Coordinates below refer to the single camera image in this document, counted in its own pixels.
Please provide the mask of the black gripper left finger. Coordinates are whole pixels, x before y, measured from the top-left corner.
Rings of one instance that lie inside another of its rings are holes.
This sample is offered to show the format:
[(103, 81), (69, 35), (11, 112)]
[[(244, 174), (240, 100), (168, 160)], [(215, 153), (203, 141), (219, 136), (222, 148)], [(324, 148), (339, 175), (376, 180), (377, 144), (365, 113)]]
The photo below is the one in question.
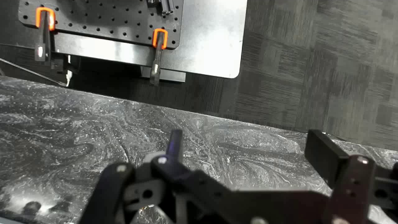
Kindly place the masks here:
[(173, 129), (164, 154), (135, 167), (131, 163), (107, 165), (84, 209), (79, 224), (131, 224), (137, 213), (157, 205), (177, 221), (176, 198), (164, 169), (182, 159), (183, 131)]

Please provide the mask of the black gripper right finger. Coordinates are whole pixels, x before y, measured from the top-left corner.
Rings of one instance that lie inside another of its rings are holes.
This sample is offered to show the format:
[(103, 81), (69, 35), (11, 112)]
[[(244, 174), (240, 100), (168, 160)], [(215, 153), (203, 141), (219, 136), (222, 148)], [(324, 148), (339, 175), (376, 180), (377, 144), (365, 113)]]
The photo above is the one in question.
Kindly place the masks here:
[(398, 219), (397, 167), (387, 169), (370, 157), (350, 156), (317, 129), (307, 132), (305, 158), (332, 189), (322, 224), (373, 224), (368, 218), (371, 205)]

